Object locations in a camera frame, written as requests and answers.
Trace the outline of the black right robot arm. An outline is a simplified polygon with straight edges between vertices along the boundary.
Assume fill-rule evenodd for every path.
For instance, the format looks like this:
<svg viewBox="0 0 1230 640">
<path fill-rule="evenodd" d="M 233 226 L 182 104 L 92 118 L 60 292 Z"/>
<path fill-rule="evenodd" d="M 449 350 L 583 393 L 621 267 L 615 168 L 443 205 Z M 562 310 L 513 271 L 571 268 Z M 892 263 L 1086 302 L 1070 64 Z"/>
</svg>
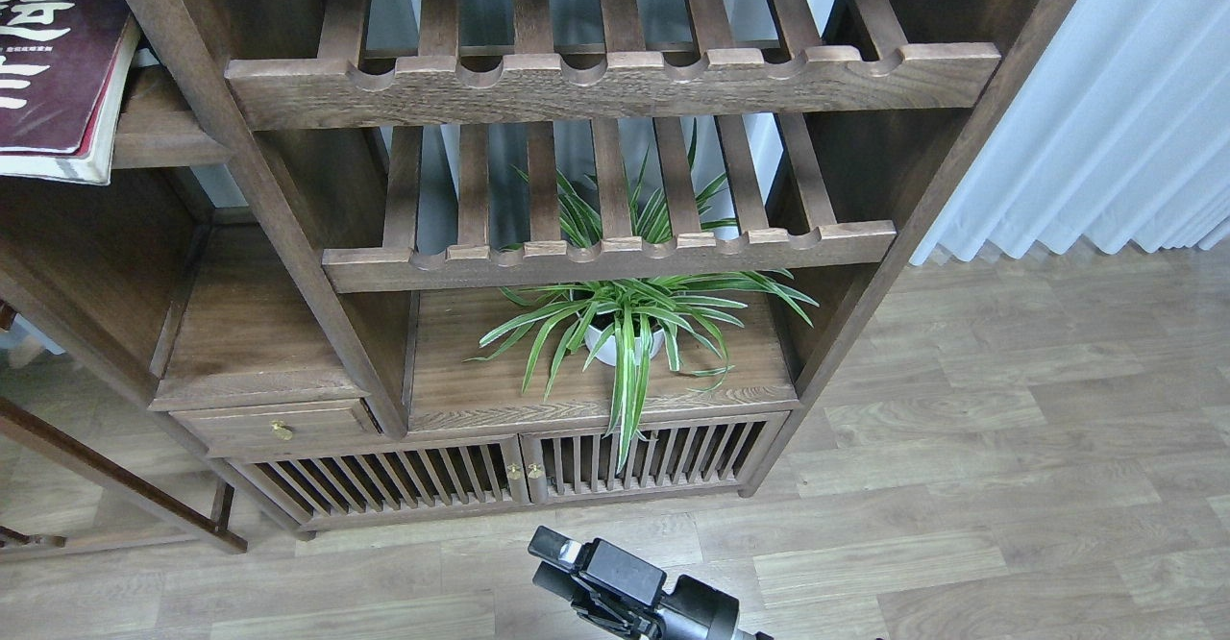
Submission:
<svg viewBox="0 0 1230 640">
<path fill-rule="evenodd" d="M 584 619 L 624 639 L 769 639 L 738 628 L 739 601 L 691 576 L 664 591 L 665 574 L 597 538 L 581 544 L 540 526 L 528 551 L 541 558 L 536 586 L 571 602 Z"/>
</svg>

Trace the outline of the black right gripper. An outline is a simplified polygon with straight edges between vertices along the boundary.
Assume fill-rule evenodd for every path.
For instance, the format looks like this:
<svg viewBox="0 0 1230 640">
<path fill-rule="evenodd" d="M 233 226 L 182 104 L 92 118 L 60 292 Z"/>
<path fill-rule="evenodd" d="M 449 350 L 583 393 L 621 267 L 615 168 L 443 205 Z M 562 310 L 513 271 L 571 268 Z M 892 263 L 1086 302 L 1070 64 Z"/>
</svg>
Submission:
<svg viewBox="0 0 1230 640">
<path fill-rule="evenodd" d="M 620 639 L 739 639 L 739 602 L 697 578 L 663 590 L 665 574 L 597 538 L 571 540 L 540 526 L 528 551 L 542 564 L 533 583 Z"/>
</svg>

